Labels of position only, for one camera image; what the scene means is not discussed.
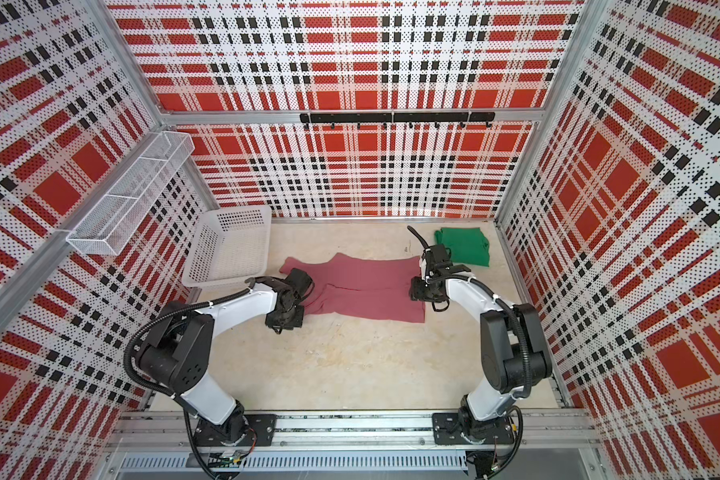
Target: green towel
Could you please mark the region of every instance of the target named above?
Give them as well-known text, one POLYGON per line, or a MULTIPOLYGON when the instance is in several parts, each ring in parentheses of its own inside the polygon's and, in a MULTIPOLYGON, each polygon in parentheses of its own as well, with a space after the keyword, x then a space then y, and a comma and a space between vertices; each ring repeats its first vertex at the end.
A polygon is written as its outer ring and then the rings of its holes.
POLYGON ((488 239, 479 228, 441 228, 434 232, 434 239, 451 250, 454 264, 488 266, 488 239))

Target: white wire basket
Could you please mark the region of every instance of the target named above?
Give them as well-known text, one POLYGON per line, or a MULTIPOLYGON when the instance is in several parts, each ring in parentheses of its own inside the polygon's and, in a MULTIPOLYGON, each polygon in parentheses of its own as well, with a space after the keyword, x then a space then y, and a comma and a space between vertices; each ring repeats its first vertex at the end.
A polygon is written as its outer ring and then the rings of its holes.
POLYGON ((181 283, 211 288, 264 274, 271 226, 272 208, 266 205, 205 212, 197 221, 181 283))
POLYGON ((160 132, 67 235, 67 242, 82 254, 119 255, 194 149, 189 134, 160 132))

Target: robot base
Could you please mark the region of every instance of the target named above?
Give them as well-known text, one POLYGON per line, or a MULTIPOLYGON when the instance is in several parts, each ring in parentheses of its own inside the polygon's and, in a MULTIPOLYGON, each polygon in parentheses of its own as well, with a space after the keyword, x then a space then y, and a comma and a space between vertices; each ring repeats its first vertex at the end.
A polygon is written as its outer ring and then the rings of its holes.
MULTIPOLYGON (((272 444, 272 437, 275 436, 275 422, 277 415, 245 415, 248 427, 256 431, 256 446, 269 447, 272 444)), ((195 444, 199 447, 226 447, 223 435, 220 435, 216 426, 204 418, 200 418, 195 428, 195 444)), ((235 447, 250 447, 253 444, 253 435, 246 428, 243 436, 235 447)))
POLYGON ((514 430, 508 417, 480 422, 472 418, 467 396, 461 399, 456 413, 432 415, 432 432, 436 445, 512 445, 514 430))
POLYGON ((470 436, 464 432, 459 425, 458 415, 455 413, 435 413, 432 415, 432 430, 434 431, 435 445, 492 445, 496 440, 497 445, 512 445, 514 434, 509 421, 506 418, 494 418, 487 422, 476 422, 480 431, 477 437, 470 436))

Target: plaid wall panel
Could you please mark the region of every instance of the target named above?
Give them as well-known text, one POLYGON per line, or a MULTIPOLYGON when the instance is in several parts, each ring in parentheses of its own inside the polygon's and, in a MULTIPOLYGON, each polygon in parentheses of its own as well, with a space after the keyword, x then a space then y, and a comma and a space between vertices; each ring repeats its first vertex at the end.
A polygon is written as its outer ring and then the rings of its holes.
POLYGON ((614 0, 507 233, 623 478, 720 477, 720 2, 614 0))
POLYGON ((277 216, 493 216, 531 123, 190 125, 221 206, 277 216))
POLYGON ((0 478, 84 480, 144 390, 124 343, 168 301, 201 203, 179 173, 117 257, 70 255, 0 337, 0 478))
POLYGON ((584 0, 106 0, 165 110, 539 107, 584 0))
POLYGON ((0 2, 0 286, 151 126, 82 2, 0 2))

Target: pink cloth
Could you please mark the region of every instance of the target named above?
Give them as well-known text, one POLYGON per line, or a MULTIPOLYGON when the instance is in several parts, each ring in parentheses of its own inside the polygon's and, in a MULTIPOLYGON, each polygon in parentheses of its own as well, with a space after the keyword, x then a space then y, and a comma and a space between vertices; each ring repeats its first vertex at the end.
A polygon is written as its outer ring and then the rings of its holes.
POLYGON ((363 260, 336 254, 324 264, 304 264, 288 257, 280 273, 304 270, 315 289, 302 302, 305 314, 341 313, 373 320, 424 322, 423 302, 411 300, 411 278, 421 275, 418 257, 363 260))

